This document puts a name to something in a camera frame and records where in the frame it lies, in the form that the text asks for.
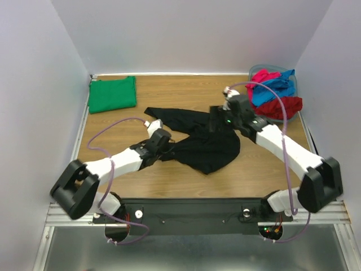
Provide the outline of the black t shirt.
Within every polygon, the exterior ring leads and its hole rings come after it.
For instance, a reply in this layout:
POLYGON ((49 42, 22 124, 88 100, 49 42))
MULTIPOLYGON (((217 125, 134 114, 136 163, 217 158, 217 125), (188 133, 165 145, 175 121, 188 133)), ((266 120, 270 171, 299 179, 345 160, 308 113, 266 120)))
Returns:
POLYGON ((241 142, 231 130, 209 131, 209 114, 177 108, 148 107, 144 113, 160 119, 174 132, 188 137, 171 143, 160 157, 161 161, 175 160, 203 174, 211 174, 232 162, 240 153, 241 142))

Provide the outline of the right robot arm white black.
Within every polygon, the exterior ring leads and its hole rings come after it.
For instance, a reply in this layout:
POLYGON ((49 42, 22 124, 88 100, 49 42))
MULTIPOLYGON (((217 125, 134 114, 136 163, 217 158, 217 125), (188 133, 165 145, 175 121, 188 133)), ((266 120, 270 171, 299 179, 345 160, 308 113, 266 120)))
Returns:
POLYGON ((210 131, 238 130, 242 136, 265 148, 300 179, 298 188, 280 190, 267 197, 274 212, 304 208, 317 213, 342 195, 340 164, 305 149, 264 116, 257 116, 244 94, 234 92, 221 106, 210 107, 210 131))

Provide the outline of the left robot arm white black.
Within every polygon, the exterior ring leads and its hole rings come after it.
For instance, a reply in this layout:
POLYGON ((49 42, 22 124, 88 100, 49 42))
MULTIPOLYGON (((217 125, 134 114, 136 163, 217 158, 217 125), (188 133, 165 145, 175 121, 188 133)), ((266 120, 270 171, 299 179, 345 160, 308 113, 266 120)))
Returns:
POLYGON ((110 185, 114 178, 153 165, 167 149, 170 138, 169 132, 157 129, 149 139, 110 158, 86 163, 73 160, 50 190, 50 195, 72 220, 90 211, 114 215, 121 207, 120 200, 109 190, 100 193, 98 187, 105 183, 110 185))

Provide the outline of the pink t shirt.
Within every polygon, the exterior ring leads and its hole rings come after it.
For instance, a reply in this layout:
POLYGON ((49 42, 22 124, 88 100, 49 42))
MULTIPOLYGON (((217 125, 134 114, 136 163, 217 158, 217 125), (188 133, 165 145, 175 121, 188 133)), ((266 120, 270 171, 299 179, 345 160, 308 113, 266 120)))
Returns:
MULTIPOLYGON (((267 69, 262 69, 258 71, 249 81, 263 83, 265 81, 273 80, 281 76, 280 72, 269 72, 267 69)), ((256 84, 249 83, 246 85, 248 94, 253 92, 253 88, 256 87, 256 84)))

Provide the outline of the blue t shirt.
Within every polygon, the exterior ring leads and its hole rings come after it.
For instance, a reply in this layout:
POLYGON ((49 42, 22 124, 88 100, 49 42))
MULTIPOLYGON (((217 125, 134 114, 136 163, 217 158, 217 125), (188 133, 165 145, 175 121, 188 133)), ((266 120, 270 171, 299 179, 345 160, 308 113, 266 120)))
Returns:
MULTIPOLYGON (((281 72, 281 76, 265 81, 262 84, 270 88, 274 93, 277 94, 279 98, 282 97, 292 97, 296 92, 296 88, 294 86, 294 82, 290 80, 290 76, 294 76, 295 70, 287 70, 285 72, 281 72)), ((253 88, 252 92, 252 103, 259 107, 260 105, 272 101, 276 98, 276 96, 264 88, 263 86, 257 85, 253 88)))

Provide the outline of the red t shirt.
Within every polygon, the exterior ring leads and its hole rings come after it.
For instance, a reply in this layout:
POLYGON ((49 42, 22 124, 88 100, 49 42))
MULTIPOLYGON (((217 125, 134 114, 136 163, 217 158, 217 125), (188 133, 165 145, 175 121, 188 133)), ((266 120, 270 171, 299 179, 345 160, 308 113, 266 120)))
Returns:
MULTIPOLYGON (((300 97, 282 97, 281 101, 284 105, 288 120, 302 110, 303 100, 300 97)), ((252 105, 252 108, 257 115, 266 116, 267 118, 274 120, 283 120, 282 107, 277 99, 266 102, 259 107, 252 105)))

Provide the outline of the grey plastic bin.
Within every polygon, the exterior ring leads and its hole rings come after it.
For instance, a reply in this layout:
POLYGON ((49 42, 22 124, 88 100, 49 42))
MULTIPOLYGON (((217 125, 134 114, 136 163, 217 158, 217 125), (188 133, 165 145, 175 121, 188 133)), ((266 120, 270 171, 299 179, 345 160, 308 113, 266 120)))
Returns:
POLYGON ((255 65, 249 71, 247 95, 256 114, 273 122, 283 121, 282 106, 288 121, 302 110, 303 102, 297 94, 295 70, 273 65, 255 65))

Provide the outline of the folded green t shirt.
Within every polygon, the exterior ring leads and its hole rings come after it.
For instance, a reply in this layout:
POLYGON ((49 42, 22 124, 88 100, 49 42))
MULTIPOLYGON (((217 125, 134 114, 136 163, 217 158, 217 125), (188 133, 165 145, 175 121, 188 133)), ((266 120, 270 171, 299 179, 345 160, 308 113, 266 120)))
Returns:
POLYGON ((135 76, 109 81, 93 81, 89 86, 89 113, 101 113, 137 105, 135 76))

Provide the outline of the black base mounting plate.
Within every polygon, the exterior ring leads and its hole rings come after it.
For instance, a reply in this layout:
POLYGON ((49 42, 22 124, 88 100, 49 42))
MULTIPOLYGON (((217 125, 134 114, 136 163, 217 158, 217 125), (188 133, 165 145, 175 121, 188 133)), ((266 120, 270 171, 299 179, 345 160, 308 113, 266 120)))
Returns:
POLYGON ((130 235, 257 235, 258 223, 291 222, 264 198, 123 198, 117 218, 136 222, 130 235))

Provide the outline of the aluminium frame rail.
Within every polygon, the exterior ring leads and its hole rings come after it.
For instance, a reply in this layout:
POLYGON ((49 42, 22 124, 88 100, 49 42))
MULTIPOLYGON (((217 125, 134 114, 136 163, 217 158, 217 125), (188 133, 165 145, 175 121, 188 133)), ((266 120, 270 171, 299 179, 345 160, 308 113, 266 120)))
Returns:
POLYGON ((74 144, 73 144, 73 147, 72 147, 70 159, 66 163, 64 169, 61 171, 59 176, 57 177, 57 179, 56 179, 55 183, 52 185, 50 191, 55 186, 55 184, 58 182, 59 178, 63 174, 63 172, 66 169, 66 167, 68 166, 68 164, 70 162, 72 162, 73 160, 77 159, 77 156, 78 156, 78 153, 79 153, 79 150, 80 150, 80 145, 81 145, 83 133, 84 133, 84 130, 85 130, 87 116, 89 114, 89 109, 88 109, 88 102, 89 102, 89 95, 90 95, 89 86, 90 86, 91 82, 93 81, 93 79, 97 79, 97 76, 93 75, 93 74, 88 75, 88 83, 87 83, 87 88, 86 88, 86 90, 87 90, 86 98, 85 98, 85 101, 84 101, 84 105, 83 105, 83 109, 82 109, 82 113, 81 113, 81 117, 80 117, 80 122, 79 122, 78 130, 77 130, 77 133, 76 133, 76 137, 75 137, 75 140, 74 140, 74 144))

